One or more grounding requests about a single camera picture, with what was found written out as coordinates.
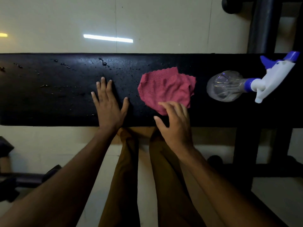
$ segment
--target black leather surface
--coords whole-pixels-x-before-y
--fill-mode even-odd
[[[284,56],[268,57],[276,60]],[[244,78],[263,77],[266,70],[258,54],[0,54],[0,67],[5,68],[0,72],[0,123],[98,126],[90,92],[104,76],[114,81],[120,103],[124,97],[130,98],[132,106],[124,126],[154,126],[157,113],[138,95],[141,76],[177,66],[179,73],[197,78],[189,109],[192,126],[303,127],[301,60],[284,82],[257,104],[255,93],[242,94],[230,103],[218,102],[207,95],[206,84],[225,70],[238,71]]]

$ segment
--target person's left hand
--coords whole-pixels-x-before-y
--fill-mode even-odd
[[[108,82],[106,87],[104,77],[101,78],[101,84],[97,82],[97,91],[99,100],[94,92],[92,92],[92,97],[97,109],[100,129],[109,129],[117,132],[127,114],[129,106],[128,98],[124,98],[123,106],[120,110],[112,92],[112,80]]]

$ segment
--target pant leg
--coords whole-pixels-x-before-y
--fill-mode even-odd
[[[99,227],[140,226],[138,195],[138,140],[127,130],[121,132],[123,143]]]
[[[191,202],[179,160],[157,129],[150,139],[149,154],[156,184],[159,227],[206,227]]]

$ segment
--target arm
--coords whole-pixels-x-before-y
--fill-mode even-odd
[[[166,143],[193,174],[227,227],[278,226],[220,176],[194,148],[187,109],[176,102],[159,103],[169,115],[169,128],[155,116]]]
[[[93,139],[61,170],[26,197],[17,201],[0,218],[0,226],[76,226],[95,183],[104,155],[128,109],[121,111],[104,77],[97,82],[99,100],[92,97],[100,128]]]

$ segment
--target hand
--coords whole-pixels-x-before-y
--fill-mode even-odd
[[[194,148],[187,108],[173,101],[158,104],[162,105],[169,115],[169,127],[166,127],[158,116],[154,116],[156,125],[167,145],[181,159],[186,151]]]
[[[112,132],[117,132],[122,126],[127,114],[129,106],[128,98],[124,98],[123,106],[120,110],[112,92],[112,80],[108,82],[106,87],[104,77],[101,78],[101,84],[100,82],[97,82],[97,91],[99,100],[94,92],[92,92],[92,97],[97,109],[100,129],[108,129]]]

